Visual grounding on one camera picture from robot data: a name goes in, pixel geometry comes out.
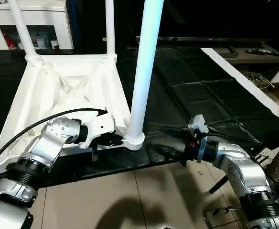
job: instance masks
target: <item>black tablecloth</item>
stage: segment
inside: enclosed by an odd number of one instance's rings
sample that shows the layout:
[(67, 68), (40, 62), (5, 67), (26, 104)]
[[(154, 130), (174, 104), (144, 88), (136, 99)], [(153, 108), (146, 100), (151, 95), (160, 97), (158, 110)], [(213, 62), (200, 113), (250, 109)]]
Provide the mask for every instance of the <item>black tablecloth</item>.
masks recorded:
[[(117, 68), (131, 107), (137, 49), (118, 56)], [(71, 51), (56, 51), (70, 54)], [(26, 67), (24, 52), (0, 51), (0, 132)], [(211, 130), (248, 142), (248, 147), (279, 146), (279, 118), (197, 48), (158, 48), (144, 122), (146, 139), (162, 136), (165, 127), (186, 128), (191, 117), (203, 114)], [(144, 145), (58, 159), (47, 185), (88, 179), (173, 161)]]

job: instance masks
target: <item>television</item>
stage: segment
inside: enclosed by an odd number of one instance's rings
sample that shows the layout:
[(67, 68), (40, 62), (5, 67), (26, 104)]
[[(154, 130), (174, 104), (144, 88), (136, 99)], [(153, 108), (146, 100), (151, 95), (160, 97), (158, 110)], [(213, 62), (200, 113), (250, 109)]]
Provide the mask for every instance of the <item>television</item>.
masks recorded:
[[(138, 41), (143, 1), (135, 2), (129, 23)], [(271, 0), (164, 0), (159, 40), (263, 42), (278, 29), (279, 12)]]

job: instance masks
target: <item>white vertical rod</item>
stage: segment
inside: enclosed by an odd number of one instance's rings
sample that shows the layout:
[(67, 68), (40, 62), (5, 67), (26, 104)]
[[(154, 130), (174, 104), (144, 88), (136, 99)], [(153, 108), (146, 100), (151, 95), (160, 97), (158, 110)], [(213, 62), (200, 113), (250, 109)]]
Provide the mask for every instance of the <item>white vertical rod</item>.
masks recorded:
[(13, 14), (13, 17), (14, 17), (14, 20), (16, 23), (16, 29), (19, 33), (21, 43), (24, 47), (27, 58), (31, 58), (36, 55), (36, 52), (35, 52), (32, 40), (30, 38), (27, 26), (21, 15), (21, 9), (16, 0), (8, 0), (8, 3), (10, 5), (11, 12)]
[(135, 73), (130, 126), (126, 138), (137, 142), (142, 130), (164, 0), (145, 0)]
[(107, 54), (115, 56), (114, 2), (106, 0)]

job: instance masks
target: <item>tile floor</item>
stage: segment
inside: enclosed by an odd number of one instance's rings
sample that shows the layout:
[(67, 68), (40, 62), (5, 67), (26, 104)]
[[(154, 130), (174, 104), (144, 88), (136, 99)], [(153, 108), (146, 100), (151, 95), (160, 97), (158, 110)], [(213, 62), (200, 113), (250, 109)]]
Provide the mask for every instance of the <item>tile floor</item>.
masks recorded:
[(188, 162), (43, 188), (30, 209), (32, 229), (206, 229), (203, 210), (212, 228), (245, 229), (240, 210), (213, 216), (239, 206), (229, 183), (208, 193), (222, 176), (210, 163)]

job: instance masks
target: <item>tv remote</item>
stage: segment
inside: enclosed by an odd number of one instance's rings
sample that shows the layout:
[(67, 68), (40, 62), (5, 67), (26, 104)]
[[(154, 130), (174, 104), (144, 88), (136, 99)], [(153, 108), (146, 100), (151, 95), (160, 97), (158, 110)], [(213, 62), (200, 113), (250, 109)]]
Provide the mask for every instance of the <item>tv remote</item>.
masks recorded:
[(279, 56), (279, 52), (276, 50), (266, 50), (266, 49), (247, 49), (246, 51), (249, 54), (256, 55), (271, 55), (271, 56)]

